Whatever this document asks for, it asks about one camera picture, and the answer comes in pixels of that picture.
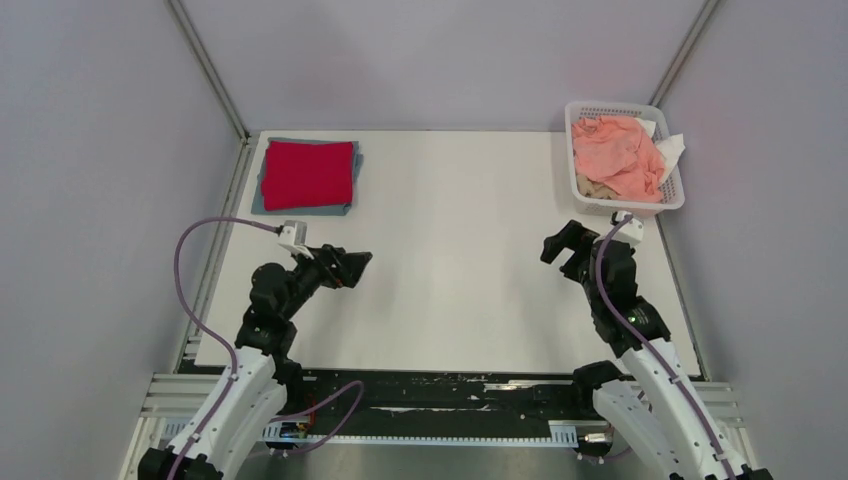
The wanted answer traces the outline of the salmon pink t-shirt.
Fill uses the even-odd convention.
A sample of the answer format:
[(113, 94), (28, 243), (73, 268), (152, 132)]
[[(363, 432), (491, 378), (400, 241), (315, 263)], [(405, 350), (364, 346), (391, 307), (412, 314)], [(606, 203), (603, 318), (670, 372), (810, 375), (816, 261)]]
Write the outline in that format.
[(598, 116), (572, 124), (575, 170), (615, 190), (618, 200), (660, 202), (664, 162), (636, 118)]

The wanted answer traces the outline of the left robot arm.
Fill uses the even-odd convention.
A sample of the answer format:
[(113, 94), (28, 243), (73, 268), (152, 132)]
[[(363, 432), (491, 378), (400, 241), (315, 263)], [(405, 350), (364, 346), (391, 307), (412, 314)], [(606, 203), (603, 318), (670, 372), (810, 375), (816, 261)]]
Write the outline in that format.
[(306, 399), (302, 367), (289, 357), (294, 315), (320, 289), (353, 288), (373, 258), (325, 244), (296, 248), (296, 265), (258, 267), (230, 362), (189, 424), (141, 457), (140, 479), (232, 479), (262, 431)]

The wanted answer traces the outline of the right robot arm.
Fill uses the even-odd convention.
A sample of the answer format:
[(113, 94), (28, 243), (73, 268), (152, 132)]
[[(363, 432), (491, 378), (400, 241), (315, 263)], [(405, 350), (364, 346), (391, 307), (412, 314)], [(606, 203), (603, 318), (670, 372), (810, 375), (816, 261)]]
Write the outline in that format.
[(720, 431), (665, 321), (639, 294), (635, 248), (643, 236), (642, 221), (618, 211), (605, 234), (571, 220), (543, 242), (546, 264), (570, 250), (560, 271), (581, 286), (595, 331), (615, 356), (574, 371), (573, 408), (606, 420), (661, 479), (771, 478)]

